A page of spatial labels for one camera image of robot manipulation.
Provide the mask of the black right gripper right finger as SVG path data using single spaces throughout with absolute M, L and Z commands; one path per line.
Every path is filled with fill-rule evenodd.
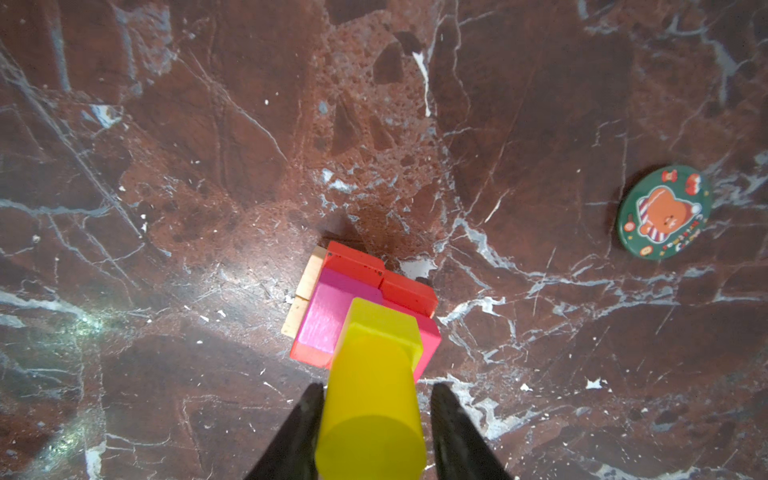
M 446 383 L 433 386 L 431 429 L 440 480 L 511 480 Z

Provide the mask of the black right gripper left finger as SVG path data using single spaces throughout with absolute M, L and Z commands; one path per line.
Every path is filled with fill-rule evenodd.
M 310 479 L 318 470 L 315 450 L 324 408 L 324 385 L 310 384 L 246 480 Z

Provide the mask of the yellow cylinder block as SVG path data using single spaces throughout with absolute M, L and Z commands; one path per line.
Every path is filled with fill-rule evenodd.
M 315 461 L 324 479 L 418 479 L 426 445 L 413 350 L 386 337 L 343 340 L 328 382 Z

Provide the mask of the yellow cube block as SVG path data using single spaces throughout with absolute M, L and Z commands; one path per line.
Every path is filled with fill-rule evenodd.
M 416 318 L 363 298 L 354 298 L 346 315 L 336 354 L 353 340 L 387 340 L 400 347 L 407 365 L 415 372 L 423 354 L 423 344 Z

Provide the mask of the magenta cube block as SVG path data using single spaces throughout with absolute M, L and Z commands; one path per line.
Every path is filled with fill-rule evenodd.
M 324 268 L 299 328 L 297 344 L 333 356 L 354 298 L 381 303 L 383 296 L 377 287 Z

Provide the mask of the natural long wood block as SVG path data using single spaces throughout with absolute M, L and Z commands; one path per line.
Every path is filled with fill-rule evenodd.
M 327 250 L 315 246 L 303 270 L 295 295 L 304 300 L 310 300 L 318 281 Z

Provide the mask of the pink small block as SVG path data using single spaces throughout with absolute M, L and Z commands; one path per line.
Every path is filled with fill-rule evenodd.
M 401 313 L 413 316 L 418 323 L 423 346 L 423 353 L 414 371 L 414 382 L 418 382 L 441 343 L 442 336 L 438 326 L 434 319 L 424 315 L 420 309 L 414 310 L 390 300 L 384 300 L 383 305 Z

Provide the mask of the red block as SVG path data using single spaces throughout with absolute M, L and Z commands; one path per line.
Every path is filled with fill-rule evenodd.
M 322 268 L 336 271 L 374 288 L 380 287 L 386 271 L 381 259 L 336 241 L 328 244 Z
M 386 271 L 379 289 L 385 300 L 426 317 L 437 310 L 438 298 L 430 286 L 397 273 Z

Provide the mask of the green round cartoon badge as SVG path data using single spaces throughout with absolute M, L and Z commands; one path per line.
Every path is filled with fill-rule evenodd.
M 686 165 L 657 169 L 625 196 L 616 221 L 618 238 L 632 255 L 669 259 L 699 238 L 713 208 L 710 182 Z

